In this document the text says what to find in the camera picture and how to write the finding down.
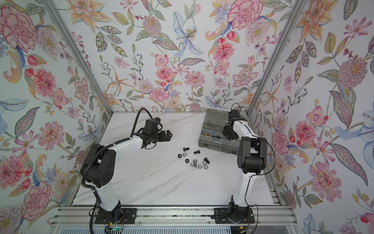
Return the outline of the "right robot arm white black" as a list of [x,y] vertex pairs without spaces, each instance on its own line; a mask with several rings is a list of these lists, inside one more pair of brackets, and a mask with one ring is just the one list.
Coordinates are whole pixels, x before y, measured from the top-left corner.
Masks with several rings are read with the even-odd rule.
[[228,214],[249,216],[249,198],[258,176],[266,168],[267,141],[256,135],[238,110],[228,113],[222,134],[228,140],[240,140],[237,165],[240,177],[228,204]]

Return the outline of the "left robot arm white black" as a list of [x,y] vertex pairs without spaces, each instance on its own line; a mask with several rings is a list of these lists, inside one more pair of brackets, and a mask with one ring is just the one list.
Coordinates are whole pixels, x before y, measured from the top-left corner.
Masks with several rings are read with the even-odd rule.
[[82,187],[93,192],[96,203],[102,210],[106,212],[118,210],[121,205],[111,182],[115,173],[116,157],[146,149],[150,144],[169,142],[171,138],[171,131],[162,130],[160,119],[156,118],[146,120],[145,126],[130,137],[108,145],[94,144],[80,170]]

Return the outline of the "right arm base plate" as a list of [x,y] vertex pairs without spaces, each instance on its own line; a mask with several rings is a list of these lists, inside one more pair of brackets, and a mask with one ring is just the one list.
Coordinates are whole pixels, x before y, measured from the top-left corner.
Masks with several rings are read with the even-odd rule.
[[211,216],[216,224],[254,224],[255,218],[250,207],[214,208]]

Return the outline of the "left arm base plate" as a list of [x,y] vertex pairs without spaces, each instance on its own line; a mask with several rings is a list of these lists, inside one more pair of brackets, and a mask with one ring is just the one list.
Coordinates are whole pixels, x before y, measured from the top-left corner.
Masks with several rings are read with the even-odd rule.
[[121,208],[116,209],[112,212],[108,212],[99,208],[96,215],[95,224],[134,224],[136,218],[137,209],[136,208]]

